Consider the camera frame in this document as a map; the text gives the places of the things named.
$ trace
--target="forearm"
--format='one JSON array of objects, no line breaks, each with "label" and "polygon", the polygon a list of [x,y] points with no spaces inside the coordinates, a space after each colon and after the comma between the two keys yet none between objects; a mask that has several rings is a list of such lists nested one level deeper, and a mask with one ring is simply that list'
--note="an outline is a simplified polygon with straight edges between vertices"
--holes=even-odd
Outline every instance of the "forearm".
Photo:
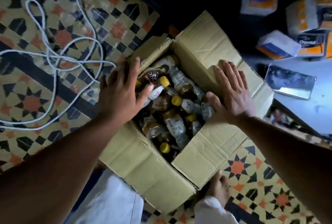
[{"label": "forearm", "polygon": [[3,223],[64,221],[118,128],[116,121],[110,123],[98,117],[2,174]]},{"label": "forearm", "polygon": [[257,145],[296,197],[321,222],[330,221],[332,152],[258,118],[241,118],[236,125]]}]

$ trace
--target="foot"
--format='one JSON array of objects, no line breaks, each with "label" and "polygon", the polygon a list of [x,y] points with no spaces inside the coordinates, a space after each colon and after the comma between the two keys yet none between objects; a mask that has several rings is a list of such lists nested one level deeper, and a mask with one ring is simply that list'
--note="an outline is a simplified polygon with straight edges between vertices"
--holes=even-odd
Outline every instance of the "foot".
[{"label": "foot", "polygon": [[206,196],[215,197],[225,207],[230,197],[228,178],[222,176],[222,171],[218,170],[210,180],[210,187],[206,192]]}]

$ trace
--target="smartphone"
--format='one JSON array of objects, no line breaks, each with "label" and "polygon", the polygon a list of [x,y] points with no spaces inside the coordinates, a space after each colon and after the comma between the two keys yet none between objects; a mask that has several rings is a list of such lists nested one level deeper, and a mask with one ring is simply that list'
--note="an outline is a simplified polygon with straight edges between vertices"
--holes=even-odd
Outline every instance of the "smartphone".
[{"label": "smartphone", "polygon": [[309,100],[316,79],[315,76],[305,75],[270,64],[267,66],[264,80],[277,93]]}]

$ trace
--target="person's left arm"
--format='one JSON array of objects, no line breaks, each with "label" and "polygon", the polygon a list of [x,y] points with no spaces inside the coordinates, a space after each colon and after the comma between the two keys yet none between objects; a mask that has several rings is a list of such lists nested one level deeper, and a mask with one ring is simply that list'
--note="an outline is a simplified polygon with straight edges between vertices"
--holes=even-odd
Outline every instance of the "person's left arm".
[{"label": "person's left arm", "polygon": [[113,71],[108,85],[102,77],[95,119],[0,175],[1,223],[63,223],[103,149],[151,93],[148,85],[135,97],[139,63],[128,76],[124,67]]}]

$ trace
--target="person's right arm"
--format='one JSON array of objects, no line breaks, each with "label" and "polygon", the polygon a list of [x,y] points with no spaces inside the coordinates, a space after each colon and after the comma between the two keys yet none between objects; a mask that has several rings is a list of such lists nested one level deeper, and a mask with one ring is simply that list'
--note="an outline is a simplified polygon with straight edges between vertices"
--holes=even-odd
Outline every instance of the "person's right arm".
[{"label": "person's right arm", "polygon": [[294,195],[322,223],[332,222],[332,152],[255,117],[255,106],[242,71],[222,61],[215,74],[224,93],[224,105],[207,93],[220,120],[239,127],[256,144]]}]

